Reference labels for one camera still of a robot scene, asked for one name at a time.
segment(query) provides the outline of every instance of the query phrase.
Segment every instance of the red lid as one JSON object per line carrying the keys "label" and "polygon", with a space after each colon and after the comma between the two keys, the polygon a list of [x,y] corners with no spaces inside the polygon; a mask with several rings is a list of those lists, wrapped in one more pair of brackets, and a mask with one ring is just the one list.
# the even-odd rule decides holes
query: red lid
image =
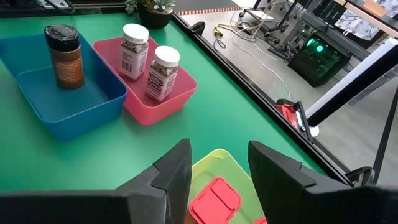
{"label": "red lid", "polygon": [[241,207],[241,196],[223,178],[214,178],[189,204],[199,224],[227,223]]}
{"label": "red lid", "polygon": [[258,219],[256,221],[254,221],[253,224],[267,224],[267,220],[266,220],[265,217],[262,217],[262,218],[260,218],[260,219]]}

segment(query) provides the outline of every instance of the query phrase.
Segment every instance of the red container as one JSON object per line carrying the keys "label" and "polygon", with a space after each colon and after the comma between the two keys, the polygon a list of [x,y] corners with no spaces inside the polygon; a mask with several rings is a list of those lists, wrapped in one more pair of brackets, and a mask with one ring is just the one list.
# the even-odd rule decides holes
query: red container
{"label": "red container", "polygon": [[214,178],[189,204],[197,224],[228,223],[242,205],[241,196],[223,178]]}
{"label": "red container", "polygon": [[[120,41],[122,37],[99,40],[94,43],[94,50],[115,74],[119,75],[121,57]],[[197,88],[196,81],[180,67],[170,95],[162,102],[156,102],[146,95],[146,86],[150,63],[154,60],[156,42],[149,37],[149,49],[144,74],[138,81],[131,82],[123,77],[127,86],[127,98],[124,107],[141,125],[152,125],[182,109]]]}
{"label": "red container", "polygon": [[267,220],[265,217],[262,217],[262,218],[256,220],[253,224],[267,224]]}

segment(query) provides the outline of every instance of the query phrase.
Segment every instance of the yellow-green plastic bin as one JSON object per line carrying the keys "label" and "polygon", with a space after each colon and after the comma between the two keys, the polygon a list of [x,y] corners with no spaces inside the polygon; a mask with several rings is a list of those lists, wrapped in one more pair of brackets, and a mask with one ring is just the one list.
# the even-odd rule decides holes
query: yellow-green plastic bin
{"label": "yellow-green plastic bin", "polygon": [[264,216],[250,176],[224,149],[215,149],[193,165],[189,201],[215,177],[224,178],[242,197],[241,208],[228,223],[252,224]]}

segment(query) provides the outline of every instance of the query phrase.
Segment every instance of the potted plant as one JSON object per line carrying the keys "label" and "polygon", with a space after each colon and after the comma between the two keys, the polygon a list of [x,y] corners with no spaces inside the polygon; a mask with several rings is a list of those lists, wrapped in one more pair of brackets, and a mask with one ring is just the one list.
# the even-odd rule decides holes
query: potted plant
{"label": "potted plant", "polygon": [[161,29],[172,18],[174,2],[174,0],[127,0],[126,10],[132,13],[137,8],[143,26]]}

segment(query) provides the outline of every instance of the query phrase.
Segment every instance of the blue plastic bin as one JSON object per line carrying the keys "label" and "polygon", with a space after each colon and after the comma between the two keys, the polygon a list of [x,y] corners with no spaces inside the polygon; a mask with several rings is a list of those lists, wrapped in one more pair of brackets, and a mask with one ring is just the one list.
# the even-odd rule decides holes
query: blue plastic bin
{"label": "blue plastic bin", "polygon": [[56,84],[44,35],[0,40],[0,59],[48,132],[67,141],[117,118],[127,88],[79,36],[85,84],[64,90]]}

